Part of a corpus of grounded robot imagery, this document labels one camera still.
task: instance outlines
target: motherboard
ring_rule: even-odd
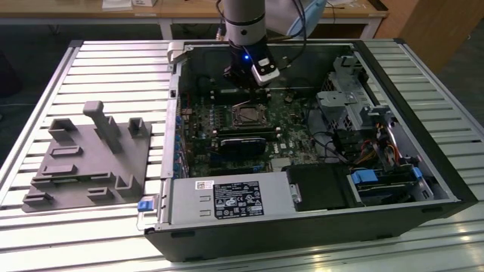
[[[214,103],[183,109],[190,177],[280,171],[319,156],[307,131],[308,100],[291,89],[267,92],[264,103]]]

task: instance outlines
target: wooden table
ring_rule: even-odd
[[[403,38],[439,73],[484,17],[484,0],[382,0],[391,15],[376,38]]]
[[[215,0],[159,0],[155,7],[104,12],[103,0],[0,0],[0,24],[159,24],[163,39],[172,40],[172,24],[219,23]],[[368,0],[344,9],[324,10],[320,24],[364,24],[362,38],[372,38],[384,17]]]
[[[162,4],[104,12],[103,0],[0,0],[0,24],[160,24]]]
[[[215,8],[216,0],[164,0],[162,7],[162,32],[164,39],[174,39],[172,24],[211,24],[218,23],[219,13]],[[379,11],[368,0],[356,0],[352,5],[339,5],[344,9],[327,8],[323,12],[320,24],[364,24],[363,39],[371,39],[379,29],[382,20],[388,16],[387,11]]]

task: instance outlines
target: gray plastic holder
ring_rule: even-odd
[[[86,102],[95,125],[52,121],[52,141],[31,181],[23,211],[47,211],[138,202],[144,192],[151,124],[142,118],[116,124],[103,102]]]

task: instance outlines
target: power supply label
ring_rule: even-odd
[[[259,181],[214,184],[214,196],[218,219],[264,215]]]

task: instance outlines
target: aluminum extrusion table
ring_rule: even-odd
[[[484,199],[484,131],[404,44],[366,41],[398,89],[479,200]],[[27,214],[22,199],[36,174],[55,118],[90,124],[87,100],[116,122],[154,124],[146,195],[160,190],[171,73],[168,41],[72,42],[0,170],[0,270],[39,271],[448,271],[483,269],[484,202],[448,219],[379,241],[336,244],[194,263],[171,263],[143,237],[155,214],[136,204]],[[384,103],[382,94],[376,97]]]

